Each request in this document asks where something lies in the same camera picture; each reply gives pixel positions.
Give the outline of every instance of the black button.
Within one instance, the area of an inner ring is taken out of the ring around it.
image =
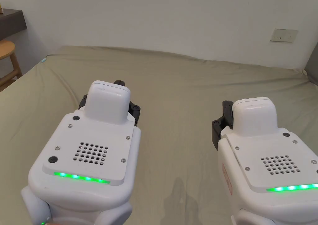
[[[55,163],[57,161],[57,157],[56,156],[51,156],[50,158],[49,158],[49,162],[50,163]]]

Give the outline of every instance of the white wall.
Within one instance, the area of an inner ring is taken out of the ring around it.
[[[24,72],[61,45],[132,47],[203,59],[303,68],[318,41],[318,0],[0,0],[24,11]],[[269,42],[297,29],[293,44]],[[8,69],[8,62],[0,66]]]

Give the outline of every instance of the green led light strip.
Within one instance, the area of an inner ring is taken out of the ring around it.
[[[75,174],[65,174],[65,173],[60,173],[60,172],[54,172],[54,175],[61,176],[61,177],[67,177],[67,178],[74,178],[76,180],[86,180],[86,181],[93,181],[93,182],[97,182],[97,183],[110,184],[110,181],[100,180],[98,178],[84,177],[84,176],[79,176],[79,175],[75,175]]]
[[[277,187],[277,188],[268,188],[268,192],[279,192],[279,191],[291,191],[291,190],[304,190],[304,189],[313,189],[318,188],[318,184],[303,184],[296,186],[287,186],[287,187]]]

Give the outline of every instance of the red label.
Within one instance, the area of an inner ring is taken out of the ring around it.
[[[232,195],[232,193],[233,193],[233,187],[232,187],[232,184],[231,184],[231,181],[229,180],[229,176],[227,175],[227,172],[226,172],[226,169],[225,169],[225,166],[224,166],[224,164],[223,164],[223,174],[224,174],[224,177],[225,177],[225,181],[226,181],[226,183],[227,183],[227,186],[229,187],[229,192],[231,193],[231,195]]]

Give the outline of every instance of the bed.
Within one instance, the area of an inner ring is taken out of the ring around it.
[[[63,47],[0,93],[0,224],[29,225],[32,163],[94,80],[124,80],[142,130],[130,224],[230,225],[211,121],[223,100],[269,97],[280,127],[318,153],[318,91],[301,72],[105,47]]]

